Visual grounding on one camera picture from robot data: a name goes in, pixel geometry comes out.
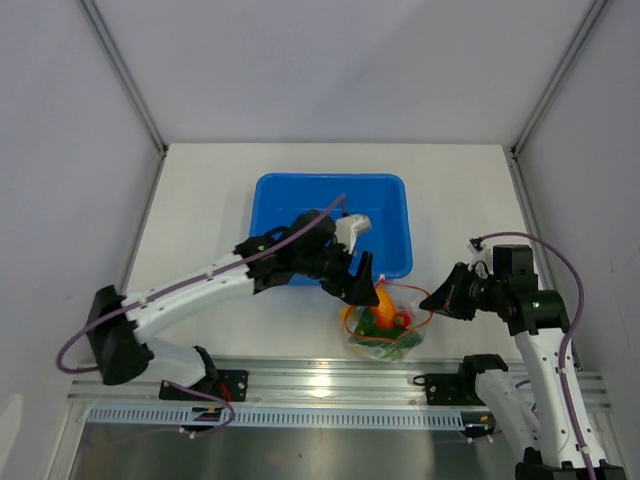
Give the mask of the dark green cucumber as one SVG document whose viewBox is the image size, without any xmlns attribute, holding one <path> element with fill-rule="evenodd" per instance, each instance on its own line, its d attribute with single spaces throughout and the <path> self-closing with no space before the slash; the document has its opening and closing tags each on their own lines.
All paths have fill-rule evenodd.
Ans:
<svg viewBox="0 0 640 480">
<path fill-rule="evenodd" d="M 350 344 L 383 349 L 412 349 L 422 341 L 418 332 L 405 330 L 375 330 L 369 336 L 351 335 L 348 338 Z"/>
</svg>

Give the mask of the green chili pepper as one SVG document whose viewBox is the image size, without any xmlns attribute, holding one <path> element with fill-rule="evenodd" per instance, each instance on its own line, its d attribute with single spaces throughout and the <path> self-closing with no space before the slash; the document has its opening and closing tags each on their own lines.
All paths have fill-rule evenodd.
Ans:
<svg viewBox="0 0 640 480">
<path fill-rule="evenodd" d="M 360 311 L 353 333 L 362 337 L 377 337 L 379 331 L 374 314 L 367 308 Z"/>
</svg>

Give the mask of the clear zip top bag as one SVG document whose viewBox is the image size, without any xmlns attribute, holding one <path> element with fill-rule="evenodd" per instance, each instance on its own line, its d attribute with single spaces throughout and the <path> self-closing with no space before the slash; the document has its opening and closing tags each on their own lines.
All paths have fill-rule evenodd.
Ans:
<svg viewBox="0 0 640 480">
<path fill-rule="evenodd" d="M 377 306 L 346 306 L 340 314 L 346 347 L 379 362 L 401 362 L 419 346 L 433 313 L 420 304 L 430 296 L 422 287 L 381 276 L 375 285 Z"/>
</svg>

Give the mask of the orange red mango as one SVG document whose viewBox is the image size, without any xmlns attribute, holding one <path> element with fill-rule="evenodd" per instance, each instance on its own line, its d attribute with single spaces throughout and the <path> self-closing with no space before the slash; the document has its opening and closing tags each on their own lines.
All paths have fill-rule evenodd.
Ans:
<svg viewBox="0 0 640 480">
<path fill-rule="evenodd" d="M 390 294 L 384 286 L 376 287 L 376 294 L 379 303 L 377 306 L 370 308 L 376 318 L 376 326 L 378 329 L 389 330 L 395 327 L 394 318 L 397 315 L 395 305 Z"/>
</svg>

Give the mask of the red chili pepper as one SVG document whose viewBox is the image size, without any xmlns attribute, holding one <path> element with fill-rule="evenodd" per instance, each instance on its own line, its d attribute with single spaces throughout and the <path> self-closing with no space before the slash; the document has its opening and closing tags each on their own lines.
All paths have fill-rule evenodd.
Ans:
<svg viewBox="0 0 640 480">
<path fill-rule="evenodd" d="M 406 312 L 399 312 L 394 318 L 395 326 L 399 329 L 408 329 L 412 326 L 412 316 Z"/>
</svg>

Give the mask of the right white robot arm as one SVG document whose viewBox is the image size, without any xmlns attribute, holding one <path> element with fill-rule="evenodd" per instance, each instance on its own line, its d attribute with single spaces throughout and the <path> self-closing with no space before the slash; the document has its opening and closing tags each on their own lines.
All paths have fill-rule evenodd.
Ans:
<svg viewBox="0 0 640 480">
<path fill-rule="evenodd" d="M 484 405 L 520 459 L 518 479 L 623 479 L 591 424 L 571 354 L 578 319 L 570 319 L 562 296 L 542 290 L 527 245 L 487 248 L 471 240 L 473 262 L 457 263 L 444 283 L 419 307 L 470 321 L 477 312 L 496 314 L 521 354 L 534 401 L 527 402 L 498 354 L 463 358 L 454 374 L 423 374 L 430 406 Z"/>
</svg>

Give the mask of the yellow orange mango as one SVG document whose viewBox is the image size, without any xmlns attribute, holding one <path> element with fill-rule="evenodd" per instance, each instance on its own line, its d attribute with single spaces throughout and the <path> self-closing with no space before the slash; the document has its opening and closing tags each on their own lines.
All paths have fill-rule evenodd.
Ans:
<svg viewBox="0 0 640 480">
<path fill-rule="evenodd" d="M 341 310 L 341 321 L 346 326 L 351 326 L 356 322 L 357 308 L 355 306 L 345 306 Z"/>
</svg>

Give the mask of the green grape bunch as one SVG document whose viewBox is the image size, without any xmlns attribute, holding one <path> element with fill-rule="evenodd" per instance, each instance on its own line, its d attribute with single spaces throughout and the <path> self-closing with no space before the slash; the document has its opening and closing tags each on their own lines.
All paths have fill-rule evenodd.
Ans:
<svg viewBox="0 0 640 480">
<path fill-rule="evenodd" d="M 405 358 L 406 351 L 402 348 L 380 349 L 374 352 L 373 358 L 381 362 L 399 362 Z"/>
</svg>

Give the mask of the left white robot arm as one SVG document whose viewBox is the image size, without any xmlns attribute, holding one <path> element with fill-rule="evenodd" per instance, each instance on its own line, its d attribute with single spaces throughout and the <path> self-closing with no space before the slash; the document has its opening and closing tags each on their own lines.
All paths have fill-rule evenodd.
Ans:
<svg viewBox="0 0 640 480">
<path fill-rule="evenodd" d="M 219 373 L 201 346 L 178 346 L 158 335 L 221 301 L 249 297 L 288 284 L 296 275 L 349 305 L 376 306 L 372 253 L 354 254 L 358 238 L 371 228 L 361 214 L 334 220 L 318 210 L 299 215 L 289 226 L 252 236 L 208 267 L 164 287 L 120 294 L 98 290 L 86 334 L 101 380 L 122 385 L 141 375 L 182 387 L 197 400 L 216 390 Z M 359 264 L 350 269 L 353 260 Z"/>
</svg>

